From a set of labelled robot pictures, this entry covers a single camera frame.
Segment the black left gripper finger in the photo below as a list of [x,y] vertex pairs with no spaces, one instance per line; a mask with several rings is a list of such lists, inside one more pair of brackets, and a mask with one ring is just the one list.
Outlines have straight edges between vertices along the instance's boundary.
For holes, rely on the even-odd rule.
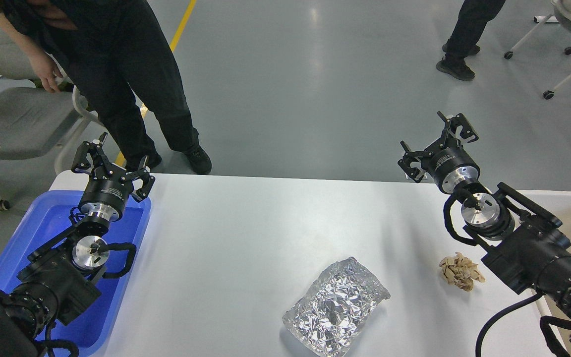
[[84,141],[77,148],[71,172],[86,174],[89,180],[111,180],[114,178],[114,165],[104,153],[102,141]]
[[[124,174],[120,174],[119,176],[120,183],[127,183],[128,186],[131,185],[132,191],[129,194],[136,202],[141,202],[149,197],[151,189],[156,181],[156,178],[153,177],[147,169],[148,163],[149,156],[145,155],[136,169],[131,171],[126,170]],[[133,187],[133,182],[136,180],[141,181],[141,187],[138,189],[134,189]]]

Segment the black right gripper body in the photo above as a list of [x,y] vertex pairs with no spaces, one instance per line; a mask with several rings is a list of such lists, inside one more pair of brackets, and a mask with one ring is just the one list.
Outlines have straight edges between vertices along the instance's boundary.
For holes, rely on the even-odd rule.
[[479,183],[479,166],[463,149],[460,140],[438,139],[425,151],[431,156],[422,160],[422,168],[441,192],[452,194],[456,189]]

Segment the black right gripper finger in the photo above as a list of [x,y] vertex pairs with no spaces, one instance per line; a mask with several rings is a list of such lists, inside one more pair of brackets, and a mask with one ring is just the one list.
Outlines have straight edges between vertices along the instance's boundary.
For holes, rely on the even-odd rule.
[[479,135],[462,113],[446,116],[441,111],[437,111],[437,115],[444,122],[444,129],[437,141],[438,148],[463,148],[465,144],[476,142],[479,139]]
[[434,142],[431,143],[421,151],[413,151],[406,141],[400,141],[404,153],[398,160],[398,165],[408,180],[415,183],[420,183],[423,180],[435,181],[432,169],[429,169],[430,161],[435,154],[434,144]]

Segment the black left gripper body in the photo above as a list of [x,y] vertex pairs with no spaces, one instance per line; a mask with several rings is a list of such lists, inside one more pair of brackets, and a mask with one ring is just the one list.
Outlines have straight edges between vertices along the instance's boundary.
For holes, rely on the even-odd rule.
[[131,181],[121,179],[124,175],[124,171],[110,170],[91,176],[79,202],[79,211],[109,222],[122,219],[127,201],[134,191]]

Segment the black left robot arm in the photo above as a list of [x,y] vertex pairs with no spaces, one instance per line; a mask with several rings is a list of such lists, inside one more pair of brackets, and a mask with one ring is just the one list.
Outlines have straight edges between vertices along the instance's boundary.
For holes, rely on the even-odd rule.
[[143,201],[156,179],[148,156],[123,169],[109,161],[103,144],[100,138],[77,149],[71,169],[89,181],[70,211],[71,226],[29,254],[17,275],[20,285],[10,293],[0,290],[0,357],[52,357],[55,350],[77,357],[73,341],[52,338],[56,323],[68,325],[83,314],[101,296],[99,280],[121,278],[133,267],[136,244],[103,237],[123,217],[129,197]]

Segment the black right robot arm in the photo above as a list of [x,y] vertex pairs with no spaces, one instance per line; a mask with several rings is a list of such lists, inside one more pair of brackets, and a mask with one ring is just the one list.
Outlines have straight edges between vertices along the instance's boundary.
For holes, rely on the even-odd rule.
[[535,290],[534,296],[506,307],[485,323],[474,354],[482,354],[485,336],[496,321],[548,296],[567,318],[542,316],[541,332],[553,355],[567,357],[552,330],[571,330],[571,242],[560,231],[562,221],[503,182],[490,192],[479,181],[480,167],[463,147],[478,140],[474,128],[463,114],[447,117],[438,112],[438,116],[444,122],[440,137],[422,151],[413,151],[401,141],[404,154],[399,167],[416,183],[430,176],[448,195],[444,224],[453,239],[481,246],[486,251],[483,264],[515,293]]

